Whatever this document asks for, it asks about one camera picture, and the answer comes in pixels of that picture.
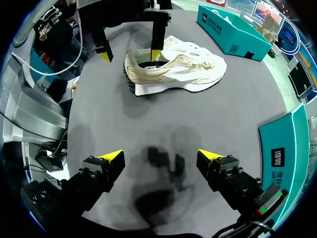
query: white cable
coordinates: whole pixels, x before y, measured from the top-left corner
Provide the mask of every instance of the white cable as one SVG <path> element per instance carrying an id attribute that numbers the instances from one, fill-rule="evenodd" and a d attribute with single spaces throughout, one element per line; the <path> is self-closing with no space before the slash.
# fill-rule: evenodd
<path id="1" fill-rule="evenodd" d="M 38 74 L 41 74 L 41 75 L 45 75 L 45 76 L 54 76 L 54 75 L 58 75 L 58 74 L 61 74 L 61 73 L 64 73 L 66 72 L 67 70 L 69 70 L 70 68 L 72 68 L 76 63 L 77 61 L 79 60 L 80 56 L 81 56 L 81 53 L 83 51 L 83 34 L 82 34 L 82 31 L 81 31 L 81 21 L 80 21 L 80 16 L 79 16 L 79 12 L 78 12 L 78 0 L 76 1 L 76 6 L 77 6 L 77 13 L 78 13 L 78 26 L 79 26 L 79 35 L 80 35 L 80 51 L 79 51 L 79 54 L 78 54 L 78 57 L 77 59 L 69 66 L 67 67 L 66 69 L 63 69 L 62 71 L 60 72 L 56 72 L 56 73 L 43 73 L 43 72 L 40 72 L 36 69 L 34 69 L 31 65 L 29 65 L 27 62 L 25 62 L 23 59 L 21 59 L 19 56 L 17 56 L 14 52 L 12 52 L 12 55 L 14 57 L 16 57 L 18 60 L 20 60 L 22 63 L 24 63 L 25 65 L 27 65 L 31 70 L 33 70 L 34 72 L 38 73 Z"/>

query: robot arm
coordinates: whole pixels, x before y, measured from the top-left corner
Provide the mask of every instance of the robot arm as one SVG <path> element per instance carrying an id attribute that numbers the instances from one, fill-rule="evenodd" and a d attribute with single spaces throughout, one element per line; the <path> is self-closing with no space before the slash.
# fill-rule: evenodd
<path id="1" fill-rule="evenodd" d="M 104 28 L 124 22 L 152 21 L 151 60 L 154 61 L 163 50 L 165 28 L 171 16 L 166 11 L 146 8 L 148 0 L 130 0 L 124 3 L 117 0 L 94 0 L 89 4 L 85 0 L 78 1 L 83 29 L 92 33 L 96 52 L 108 62 L 112 61 L 113 54 Z"/>

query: cable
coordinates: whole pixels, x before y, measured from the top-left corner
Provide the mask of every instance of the cable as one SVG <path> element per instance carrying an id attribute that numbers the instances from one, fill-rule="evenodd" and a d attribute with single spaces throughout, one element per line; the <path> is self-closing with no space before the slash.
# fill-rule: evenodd
<path id="1" fill-rule="evenodd" d="M 63 141 L 63 139 L 64 139 L 64 137 L 65 137 L 65 135 L 66 135 L 66 133 L 68 133 L 68 130 L 65 131 L 64 135 L 61 137 L 61 140 L 60 140 L 60 142 L 59 142 L 59 144 L 58 144 L 56 150 L 55 150 L 51 155 L 42 156 L 43 158 L 49 158 L 49 157 L 52 157 L 54 154 L 56 154 L 56 152 L 58 151 L 58 149 L 59 149 L 59 147 L 60 147 L 60 145 L 61 145 L 61 143 L 62 143 L 62 141 Z"/>
<path id="2" fill-rule="evenodd" d="M 39 167 L 37 165 L 25 165 L 23 167 L 29 167 L 29 166 L 33 166 L 33 167 L 39 168 L 40 170 L 45 170 L 44 168 L 41 168 L 41 167 Z"/>
<path id="3" fill-rule="evenodd" d="M 268 231 L 271 235 L 274 234 L 274 230 L 273 230 L 271 227 L 269 227 L 268 225 L 266 225 L 266 224 L 264 224 L 264 223 L 262 223 L 262 222 L 259 222 L 259 221 L 250 221 L 250 223 L 251 223 L 251 224 L 254 224 L 254 225 L 257 225 L 257 226 L 259 226 L 259 227 L 263 227 L 263 228 L 267 229 L 267 231 Z"/>
<path id="4" fill-rule="evenodd" d="M 48 173 L 47 173 L 47 170 L 45 170 L 45 174 L 46 174 L 46 177 L 48 177 L 49 179 L 54 179 L 53 176 L 51 176 L 51 178 L 49 177 Z"/>
<path id="5" fill-rule="evenodd" d="M 41 173 L 45 173 L 45 171 L 39 171 L 39 170 L 33 170 L 33 169 L 28 169 L 28 170 L 31 170 L 31 171 L 34 171 L 34 172 L 41 172 Z"/>
<path id="6" fill-rule="evenodd" d="M 41 74 L 41 75 L 45 75 L 45 76 L 54 76 L 54 75 L 58 75 L 58 74 L 61 74 L 61 73 L 64 73 L 66 72 L 67 70 L 69 70 L 70 68 L 72 68 L 76 63 L 77 61 L 79 60 L 80 56 L 81 56 L 81 53 L 83 51 L 83 34 L 82 34 L 82 29 L 81 29 L 81 20 L 80 20 L 80 16 L 79 16 L 79 12 L 78 12 L 78 6 L 79 6 L 79 1 L 77 0 L 76 1 L 76 6 L 77 6 L 77 13 L 78 13 L 78 26 L 79 26 L 79 35 L 80 35 L 80 51 L 79 51 L 79 54 L 78 54 L 78 57 L 77 59 L 67 68 L 63 69 L 62 71 L 60 72 L 57 72 L 57 73 L 43 73 L 43 72 L 40 72 L 36 69 L 34 69 L 31 65 L 29 65 L 27 62 L 25 62 L 23 59 L 21 59 L 19 56 L 17 56 L 14 52 L 12 52 L 12 55 L 14 57 L 16 57 L 18 60 L 20 60 L 22 63 L 24 63 L 25 65 L 27 65 L 31 70 L 33 70 L 34 72 L 38 73 L 38 74 Z"/>
<path id="7" fill-rule="evenodd" d="M 61 166 L 62 168 L 64 168 L 64 166 L 67 164 L 68 158 L 67 158 L 67 154 L 66 154 L 66 161 L 64 162 L 64 164 Z"/>
<path id="8" fill-rule="evenodd" d="M 218 238 L 221 234 L 233 229 L 233 230 L 236 230 L 238 227 L 241 227 L 242 224 L 238 224 L 238 223 L 235 223 L 235 224 L 232 224 L 228 227 L 225 227 L 225 228 L 222 228 L 220 231 L 218 231 L 216 234 L 214 234 L 212 236 L 212 238 Z"/>

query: monitor screen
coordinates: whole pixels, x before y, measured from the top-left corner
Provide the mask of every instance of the monitor screen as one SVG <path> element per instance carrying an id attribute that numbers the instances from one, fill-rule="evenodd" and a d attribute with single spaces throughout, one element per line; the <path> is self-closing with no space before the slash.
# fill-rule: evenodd
<path id="1" fill-rule="evenodd" d="M 280 12 L 265 1 L 257 1 L 254 14 L 265 20 L 266 15 L 270 15 L 280 25 L 282 17 Z"/>

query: person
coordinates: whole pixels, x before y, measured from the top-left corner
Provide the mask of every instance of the person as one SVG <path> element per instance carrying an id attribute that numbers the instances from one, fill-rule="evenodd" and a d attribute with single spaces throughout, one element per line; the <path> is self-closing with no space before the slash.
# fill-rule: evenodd
<path id="1" fill-rule="evenodd" d="M 73 37 L 72 28 L 67 22 L 75 11 L 76 1 L 73 0 L 69 5 L 66 2 L 57 2 L 34 26 L 34 46 L 55 60 L 58 71 L 69 67 L 80 52 L 80 43 Z M 83 47 L 80 59 L 86 62 L 88 56 L 88 51 Z M 81 72 L 78 64 L 69 70 L 75 76 L 79 76 Z"/>

